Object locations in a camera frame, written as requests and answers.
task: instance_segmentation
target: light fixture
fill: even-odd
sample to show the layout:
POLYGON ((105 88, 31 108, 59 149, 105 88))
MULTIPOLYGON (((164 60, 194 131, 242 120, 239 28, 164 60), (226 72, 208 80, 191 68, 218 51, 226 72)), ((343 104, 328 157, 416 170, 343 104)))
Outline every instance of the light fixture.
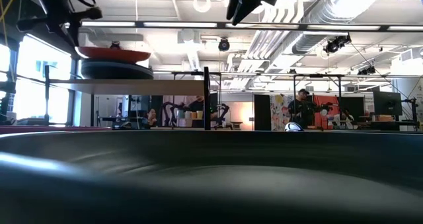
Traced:
POLYGON ((287 77, 293 77, 294 74, 278 74, 278 73, 263 73, 262 76, 287 76, 287 77))
POLYGON ((321 32, 321 31, 305 31, 304 35, 323 35, 323 36, 347 36, 348 32, 321 32))
POLYGON ((221 75, 260 75, 260 73, 237 73, 237 72, 223 72, 221 75))
POLYGON ((84 21, 82 26, 135 27, 135 22, 84 21))
POLYGON ((404 31, 421 30, 423 31, 423 26, 390 26, 388 30, 404 30, 404 31))
POLYGON ((170 71, 154 71, 153 72, 155 75, 171 75, 172 72, 170 71))
POLYGON ((295 24, 278 24, 278 23, 239 23, 236 26, 233 26, 231 23, 226 24, 227 28, 247 28, 247 29, 263 29, 263 30, 272 30, 272 29, 298 29, 298 25, 295 24))
POLYGON ((198 1, 199 0, 194 0, 192 2, 192 6, 194 7, 194 9, 199 12, 199 13, 206 13, 207 11, 210 10, 210 8, 212 7, 212 2, 210 0, 206 0, 206 4, 204 4, 203 6, 199 6, 198 5, 198 1))
POLYGON ((309 25, 307 29, 310 30, 379 30, 380 26, 367 25, 309 25))
POLYGON ((48 45, 48 46, 49 46, 49 47, 51 47, 51 48, 54 48, 55 50, 57 50, 57 51, 59 51, 59 52, 61 52, 61 53, 65 54, 65 55, 67 55, 67 56, 71 56, 71 54, 69 54, 69 53, 65 52, 64 50, 59 49, 59 48, 57 48, 57 47, 55 47, 55 46, 51 45, 50 43, 48 43, 48 42, 46 42, 46 41, 44 41, 44 40, 41 40, 41 39, 39 39, 38 37, 36 37, 36 36, 34 36, 34 35, 30 34, 30 33, 27 33, 26 35, 27 35, 27 36, 29 36, 29 37, 31 37, 31 38, 32 38, 32 39, 34 39, 34 40, 37 40, 37 41, 39 41, 39 42, 41 42, 41 43, 43 43, 43 44, 45 44, 45 45, 48 45))
POLYGON ((214 22, 145 22, 144 27, 151 28, 216 28, 214 22))

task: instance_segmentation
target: red dish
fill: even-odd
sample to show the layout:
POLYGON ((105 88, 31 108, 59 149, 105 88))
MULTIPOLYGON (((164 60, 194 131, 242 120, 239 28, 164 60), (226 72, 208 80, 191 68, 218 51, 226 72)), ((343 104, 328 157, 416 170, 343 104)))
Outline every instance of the red dish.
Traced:
POLYGON ((137 63, 150 58, 151 53, 136 52, 132 50, 117 50, 110 48, 96 48, 81 46, 75 48, 77 53, 83 58, 91 59, 110 59, 123 61, 126 63, 137 63))

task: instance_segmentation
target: yellow cable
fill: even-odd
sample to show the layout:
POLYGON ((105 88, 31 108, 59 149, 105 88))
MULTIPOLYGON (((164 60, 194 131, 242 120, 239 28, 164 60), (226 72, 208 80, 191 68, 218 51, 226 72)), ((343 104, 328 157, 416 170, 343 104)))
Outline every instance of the yellow cable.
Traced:
POLYGON ((3 12, 3 13, 1 13, 1 16, 0 16, 0 22, 1 22, 4 18, 5 18, 5 15, 6 15, 7 11, 9 10, 9 7, 12 5, 12 3, 13 3, 13 0, 10 0, 10 1, 7 3, 7 5, 6 5, 6 7, 5 7, 4 12, 3 12))
MULTIPOLYGON (((0 0, 0 8, 1 8, 0 22, 3 21, 3 33, 5 35, 5 45, 6 45, 6 47, 9 47, 9 45, 8 45, 8 42, 7 42, 6 20, 4 20, 4 18, 5 18, 7 11, 9 10, 9 7, 12 5, 13 1, 14 0, 10 0, 6 5, 6 8, 3 10, 3 0, 0 0)), ((13 67, 12 67, 11 64, 9 64, 9 70, 11 71, 12 81, 15 82, 14 71, 13 71, 13 67)))
MULTIPOLYGON (((3 15, 3 0, 0 0, 0 9, 1 9, 1 14, 3 15)), ((8 43, 7 43, 7 33, 6 33, 6 20, 3 20, 3 33, 5 35, 5 45, 6 47, 9 47, 8 43)))

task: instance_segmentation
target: red backdrop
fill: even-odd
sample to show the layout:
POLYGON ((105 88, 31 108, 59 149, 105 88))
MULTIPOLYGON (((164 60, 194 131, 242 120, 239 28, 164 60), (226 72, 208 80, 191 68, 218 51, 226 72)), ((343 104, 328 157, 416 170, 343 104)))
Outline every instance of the red backdrop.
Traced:
MULTIPOLYGON (((314 95, 314 102, 317 106, 331 102, 336 106, 331 106, 332 110, 328 111, 328 115, 339 114, 338 98, 335 96, 321 96, 314 95)), ((322 127, 323 129, 332 129, 332 126, 328 128, 328 119, 326 116, 321 116, 319 112, 315 113, 315 126, 322 127)))

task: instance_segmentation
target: monitor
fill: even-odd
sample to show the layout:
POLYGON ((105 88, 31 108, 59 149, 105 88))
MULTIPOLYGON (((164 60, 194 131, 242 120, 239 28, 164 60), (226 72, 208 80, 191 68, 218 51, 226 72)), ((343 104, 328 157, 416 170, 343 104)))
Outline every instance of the monitor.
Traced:
POLYGON ((401 94, 388 92, 373 92, 375 115, 402 116, 401 94))

